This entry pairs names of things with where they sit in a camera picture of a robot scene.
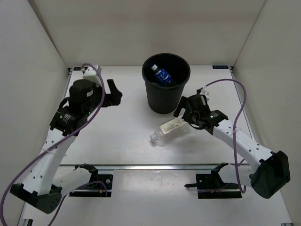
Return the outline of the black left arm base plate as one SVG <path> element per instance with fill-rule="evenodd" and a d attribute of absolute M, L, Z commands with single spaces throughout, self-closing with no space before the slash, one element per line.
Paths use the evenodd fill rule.
<path fill-rule="evenodd" d="M 112 194 L 113 171 L 99 170 L 92 176 L 89 185 L 82 186 L 69 193 L 70 197 L 109 198 Z"/>

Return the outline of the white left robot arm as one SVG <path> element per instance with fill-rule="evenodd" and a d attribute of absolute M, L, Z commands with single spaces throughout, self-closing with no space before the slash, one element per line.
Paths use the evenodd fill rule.
<path fill-rule="evenodd" d="M 38 210 L 50 214 L 62 198 L 78 187 L 94 188 L 98 185 L 98 170 L 95 166 L 81 164 L 73 172 L 55 178 L 55 174 L 67 150 L 75 141 L 83 126 L 87 125 L 101 107 L 118 106 L 122 93 L 114 80 L 108 79 L 110 93 L 103 90 L 98 70 L 85 68 L 83 77 L 74 81 L 51 123 L 48 136 L 41 150 L 41 157 L 28 176 L 19 184 L 13 184 L 10 193 Z"/>

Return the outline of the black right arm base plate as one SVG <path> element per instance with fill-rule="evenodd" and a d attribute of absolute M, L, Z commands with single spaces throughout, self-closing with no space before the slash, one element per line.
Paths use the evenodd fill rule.
<path fill-rule="evenodd" d="M 237 184 L 214 182 L 211 174 L 196 174 L 198 199 L 240 199 L 242 194 Z"/>

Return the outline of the clear bottle white label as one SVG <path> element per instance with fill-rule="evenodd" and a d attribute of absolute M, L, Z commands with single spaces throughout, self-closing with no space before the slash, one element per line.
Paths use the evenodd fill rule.
<path fill-rule="evenodd" d="M 169 142 L 175 138 L 181 137 L 189 132 L 190 125 L 182 118 L 173 118 L 159 125 L 155 131 L 150 134 L 152 142 Z"/>

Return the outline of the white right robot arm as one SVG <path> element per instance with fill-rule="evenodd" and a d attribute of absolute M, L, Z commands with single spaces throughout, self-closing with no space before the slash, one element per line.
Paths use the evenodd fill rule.
<path fill-rule="evenodd" d="M 227 184 L 241 184 L 251 187 L 259 196 L 269 199 L 290 181 L 287 155 L 274 152 L 252 140 L 234 127 L 228 117 L 219 110 L 210 110 L 205 95 L 195 94 L 181 97 L 174 112 L 197 130 L 206 130 L 236 151 L 248 164 L 247 169 L 239 169 L 228 163 L 221 163 L 213 168 L 205 185 L 213 190 L 220 190 Z"/>

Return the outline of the clear bottle blue label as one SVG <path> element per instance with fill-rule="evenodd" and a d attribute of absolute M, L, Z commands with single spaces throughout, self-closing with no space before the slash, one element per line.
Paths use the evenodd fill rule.
<path fill-rule="evenodd" d="M 164 69 L 159 68 L 157 65 L 153 65 L 151 69 L 154 72 L 155 78 L 161 85 L 167 86 L 172 83 L 171 76 Z"/>

